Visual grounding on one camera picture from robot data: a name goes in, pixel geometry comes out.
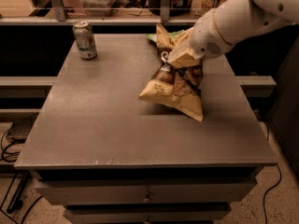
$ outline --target soda can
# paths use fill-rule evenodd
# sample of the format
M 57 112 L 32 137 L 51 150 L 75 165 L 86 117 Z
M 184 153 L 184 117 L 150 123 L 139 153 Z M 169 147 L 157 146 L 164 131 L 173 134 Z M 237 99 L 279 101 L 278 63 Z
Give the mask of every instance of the soda can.
M 73 33 L 82 59 L 91 59 L 97 56 L 93 36 L 93 29 L 87 21 L 76 21 Z

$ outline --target can lid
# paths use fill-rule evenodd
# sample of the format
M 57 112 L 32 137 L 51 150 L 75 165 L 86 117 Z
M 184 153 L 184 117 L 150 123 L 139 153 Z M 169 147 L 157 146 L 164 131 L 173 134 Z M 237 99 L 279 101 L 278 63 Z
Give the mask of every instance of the can lid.
M 74 27 L 76 28 L 83 28 L 83 27 L 87 27 L 89 25 L 89 23 L 87 21 L 76 21 L 74 23 Z

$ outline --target drawer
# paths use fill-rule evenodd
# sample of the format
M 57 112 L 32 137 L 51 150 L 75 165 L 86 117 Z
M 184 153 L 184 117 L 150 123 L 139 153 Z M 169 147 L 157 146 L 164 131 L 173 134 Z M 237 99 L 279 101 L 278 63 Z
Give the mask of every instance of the drawer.
M 64 217 L 74 224 L 93 223 L 196 223 L 222 219 L 230 211 L 227 204 L 193 203 L 163 205 L 97 206 L 65 210 Z
M 53 205 L 128 203 L 230 203 L 243 199 L 255 179 L 39 182 L 36 190 Z

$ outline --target concrete floor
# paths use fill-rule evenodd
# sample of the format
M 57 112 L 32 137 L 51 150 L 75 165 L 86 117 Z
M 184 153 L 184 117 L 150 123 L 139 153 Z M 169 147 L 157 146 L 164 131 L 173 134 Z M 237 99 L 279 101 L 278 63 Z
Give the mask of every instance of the concrete floor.
M 260 122 L 265 135 L 267 133 L 265 125 Z M 0 132 L 7 125 L 0 123 Z M 269 224 L 291 224 L 299 223 L 299 179 L 294 175 L 291 166 L 283 155 L 275 135 L 270 131 L 269 144 L 278 156 L 279 167 L 282 173 L 280 184 L 272 189 L 266 196 L 266 211 Z M 13 195 L 14 189 L 20 182 L 18 175 L 11 192 L 8 195 L 8 201 Z M 0 174 L 0 202 L 4 199 L 5 193 L 13 175 Z M 265 223 L 263 212 L 263 195 L 276 184 L 279 180 L 279 172 L 276 166 L 264 168 L 257 176 L 258 185 L 245 197 L 242 202 L 231 203 L 232 212 L 223 220 L 215 221 L 214 224 L 261 224 Z M 35 180 L 31 179 L 23 193 L 21 200 L 23 207 L 9 215 L 18 223 L 21 222 L 24 213 L 31 203 L 39 197 L 35 191 Z M 7 210 L 8 201 L 4 203 L 3 210 Z M 69 224 L 63 216 L 64 208 L 61 206 L 52 206 L 45 199 L 41 199 L 31 210 L 25 220 L 25 224 Z M 4 214 L 0 213 L 1 224 L 13 224 Z

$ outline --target table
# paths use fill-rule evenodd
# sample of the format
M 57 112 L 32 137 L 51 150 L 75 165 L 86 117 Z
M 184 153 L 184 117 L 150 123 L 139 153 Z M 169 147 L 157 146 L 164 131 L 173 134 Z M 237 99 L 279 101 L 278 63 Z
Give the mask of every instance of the table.
M 202 223 L 223 218 L 277 158 L 224 56 L 204 63 L 204 120 L 138 100 L 160 65 L 145 35 L 76 44 L 15 167 L 72 223 Z

